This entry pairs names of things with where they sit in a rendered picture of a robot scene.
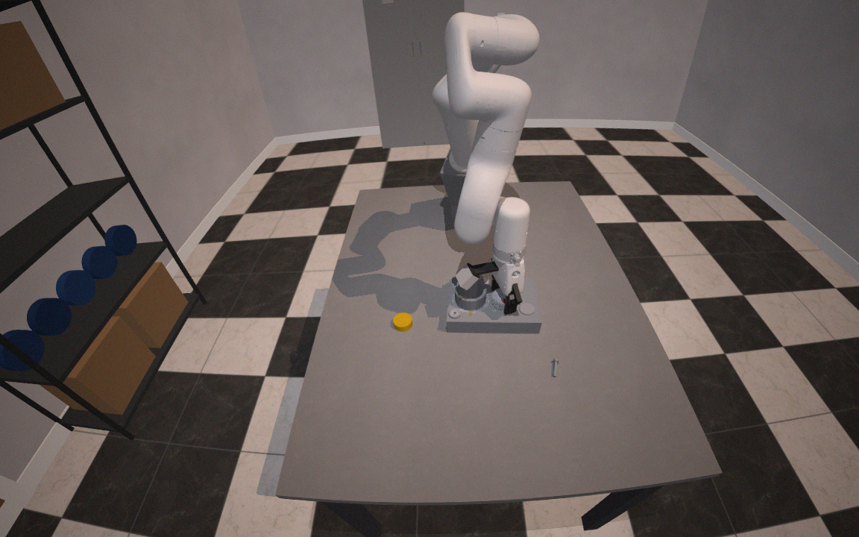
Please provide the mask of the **grey toothed gear with red arrow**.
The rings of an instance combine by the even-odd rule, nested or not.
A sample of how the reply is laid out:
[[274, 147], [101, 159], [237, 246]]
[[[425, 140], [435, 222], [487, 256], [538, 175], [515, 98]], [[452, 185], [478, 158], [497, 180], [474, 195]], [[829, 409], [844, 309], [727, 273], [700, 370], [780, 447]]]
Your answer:
[[[515, 298], [514, 295], [510, 295], [510, 300], [514, 299], [514, 298]], [[500, 288], [497, 290], [494, 290], [492, 292], [491, 302], [492, 302], [492, 306], [494, 306], [494, 308], [497, 308], [499, 310], [505, 309], [505, 303], [507, 302], [506, 296], [503, 294], [503, 292]]]

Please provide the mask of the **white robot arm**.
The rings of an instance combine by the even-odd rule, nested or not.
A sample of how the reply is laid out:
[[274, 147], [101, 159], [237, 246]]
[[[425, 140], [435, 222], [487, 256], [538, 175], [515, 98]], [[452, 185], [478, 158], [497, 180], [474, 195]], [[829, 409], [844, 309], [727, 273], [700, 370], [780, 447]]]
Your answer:
[[454, 222], [458, 239], [479, 244], [493, 225], [492, 254], [519, 264], [526, 249], [529, 205], [522, 198], [500, 195], [532, 93], [521, 79], [497, 74], [497, 66], [532, 57], [540, 35], [522, 15], [494, 17], [499, 18], [464, 11], [451, 16], [444, 29], [447, 74], [435, 85], [432, 100], [449, 137], [450, 165], [466, 173]]

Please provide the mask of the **yellow short cylinder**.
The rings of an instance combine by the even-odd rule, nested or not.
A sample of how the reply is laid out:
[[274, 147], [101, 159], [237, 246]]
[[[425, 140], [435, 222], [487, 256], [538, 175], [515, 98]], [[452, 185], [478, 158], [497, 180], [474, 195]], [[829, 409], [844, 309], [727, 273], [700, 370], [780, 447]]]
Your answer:
[[412, 317], [408, 313], [399, 313], [393, 319], [394, 327], [398, 332], [408, 332], [412, 327]]

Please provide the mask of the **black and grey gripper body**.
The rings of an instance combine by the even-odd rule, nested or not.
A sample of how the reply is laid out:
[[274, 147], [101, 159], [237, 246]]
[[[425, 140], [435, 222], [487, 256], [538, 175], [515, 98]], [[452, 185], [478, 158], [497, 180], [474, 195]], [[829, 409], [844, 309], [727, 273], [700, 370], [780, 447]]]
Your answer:
[[517, 284], [520, 293], [523, 291], [524, 284], [524, 260], [521, 259], [519, 264], [516, 262], [505, 262], [497, 259], [494, 254], [492, 254], [492, 261], [497, 264], [499, 271], [492, 272], [492, 276], [494, 276], [495, 280], [497, 280], [497, 284], [499, 288], [501, 288], [503, 294], [505, 296], [510, 295], [512, 290], [512, 285]]

